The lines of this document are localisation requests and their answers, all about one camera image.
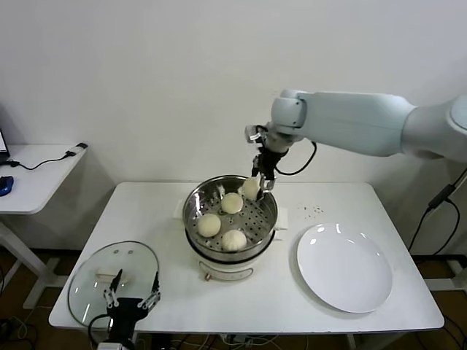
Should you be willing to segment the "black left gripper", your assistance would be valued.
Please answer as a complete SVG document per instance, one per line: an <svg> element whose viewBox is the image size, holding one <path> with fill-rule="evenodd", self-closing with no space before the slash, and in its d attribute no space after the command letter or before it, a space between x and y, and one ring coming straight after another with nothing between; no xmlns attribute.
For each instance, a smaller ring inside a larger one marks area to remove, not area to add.
<svg viewBox="0 0 467 350"><path fill-rule="evenodd" d="M161 299L159 272L155 274L150 295L142 301L141 298L116 298L123 270L120 269L113 278L109 288L104 290L107 315L112 320L108 340L112 343L130 343L136 324L147 317L148 309L153 309Z"/></svg>

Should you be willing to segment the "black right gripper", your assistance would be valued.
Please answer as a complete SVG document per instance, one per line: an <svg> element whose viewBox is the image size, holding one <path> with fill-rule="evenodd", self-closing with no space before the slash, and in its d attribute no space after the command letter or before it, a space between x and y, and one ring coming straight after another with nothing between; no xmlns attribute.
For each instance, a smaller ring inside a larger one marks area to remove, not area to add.
<svg viewBox="0 0 467 350"><path fill-rule="evenodd" d="M267 148L259 148L259 153L252 161L251 177L255 178L259 174L258 192L256 200L263 199L274 189L275 174L274 169L283 157L282 153L272 152Z"/></svg>

